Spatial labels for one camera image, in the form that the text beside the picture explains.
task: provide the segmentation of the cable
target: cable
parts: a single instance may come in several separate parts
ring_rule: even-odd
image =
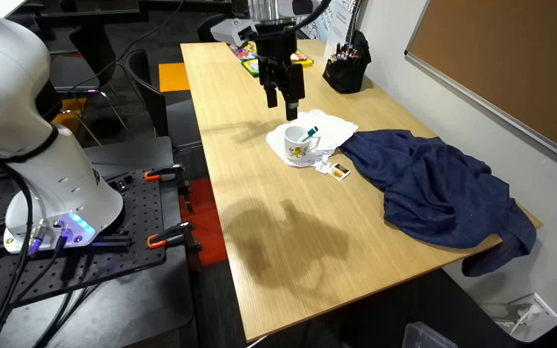
[[[261,344],[266,336],[259,336],[257,340],[253,340],[251,344],[247,344],[245,348],[253,348],[257,344]]]
[[[27,228],[25,228],[23,247],[21,247],[21,253],[19,253],[19,261],[17,261],[15,272],[13,272],[13,276],[9,280],[9,286],[7,286],[5,294],[3,294],[3,299],[0,303],[0,332],[1,332],[5,317],[9,313],[11,296],[13,296],[15,288],[17,288],[21,276],[23,276],[23,270],[27,267],[27,251],[29,251],[29,238],[30,238],[30,224],[32,224],[32,203],[30,203],[30,191],[29,191],[27,181],[17,172],[13,172],[9,166],[3,166],[3,168],[9,170],[9,176],[13,178],[13,181],[19,185],[19,189],[25,195]]]
[[[514,334],[514,330],[524,325],[531,315],[535,315],[539,311],[539,305],[537,303],[531,303],[529,309],[512,325],[510,328],[510,336]]]
[[[98,288],[100,284],[92,286],[92,288],[83,288],[83,292],[79,294],[79,297],[75,299],[75,303],[67,309],[67,313],[63,315],[71,292],[65,294],[58,313],[54,315],[54,319],[50,321],[50,325],[46,326],[46,330],[40,334],[40,338],[34,342],[34,348],[42,348],[48,344],[48,340],[65,325],[65,321],[69,319],[69,315]]]
[[[48,259],[46,267],[25,286],[23,292],[19,292],[19,296],[15,297],[15,303],[21,301],[25,297],[25,294],[48,272],[48,268],[54,265],[54,261],[58,259],[59,251],[63,249],[67,238],[65,236],[59,236],[54,251],[52,251],[52,257]]]
[[[263,35],[257,33],[251,38],[253,40],[268,40],[268,38],[274,38],[274,36],[280,36],[280,35],[286,35],[286,33],[295,33],[301,27],[313,23],[330,6],[330,2],[332,0],[323,0],[309,15],[305,15],[299,23],[295,23],[292,27],[286,27],[282,31],[263,33]]]

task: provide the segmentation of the wooden table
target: wooden table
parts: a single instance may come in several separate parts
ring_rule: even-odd
[[[433,135],[371,83],[355,94],[334,93],[321,77],[323,46],[303,40],[299,48],[315,58],[303,69],[299,110],[321,108],[359,129]],[[382,193],[342,154],[332,160],[352,170],[344,181],[284,166],[264,143],[284,106],[266,108],[259,81],[226,44],[181,44],[181,52],[247,340],[499,241],[448,249],[408,238],[382,220]]]

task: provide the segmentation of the black container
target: black container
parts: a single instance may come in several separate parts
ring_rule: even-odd
[[[338,93],[357,93],[369,62],[369,44],[365,36],[355,31],[352,54],[342,54],[342,58],[336,54],[326,60],[323,79]]]

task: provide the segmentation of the wall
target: wall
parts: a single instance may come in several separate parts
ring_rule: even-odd
[[[458,265],[444,270],[483,307],[537,292],[557,311],[557,160],[499,123],[404,58],[425,0],[369,0],[359,29],[371,44],[367,77],[427,123],[446,143],[485,160],[510,183],[510,195],[543,220],[531,255],[479,278],[464,278]],[[557,323],[514,332],[533,340]]]

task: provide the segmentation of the floor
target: floor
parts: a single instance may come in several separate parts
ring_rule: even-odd
[[[197,40],[197,25],[208,15],[150,11],[148,23],[106,25],[106,31],[116,52],[123,52],[129,44],[143,46],[148,50],[150,65],[156,65],[158,62],[179,62],[177,44]],[[58,38],[48,42],[50,48],[69,46],[65,29],[58,29],[56,35]],[[121,71],[116,73],[112,87],[118,91],[116,104],[129,131],[121,131],[108,110],[94,104],[87,120],[98,131],[98,137],[108,143],[152,135],[148,116]],[[245,338],[228,263],[191,272],[191,282],[199,346],[243,348]],[[444,272],[431,272],[315,321],[270,334],[257,348],[394,348],[402,344],[406,323],[413,321],[423,321],[460,346],[520,346],[500,332]],[[179,346],[177,340],[179,332],[166,332],[135,346]]]

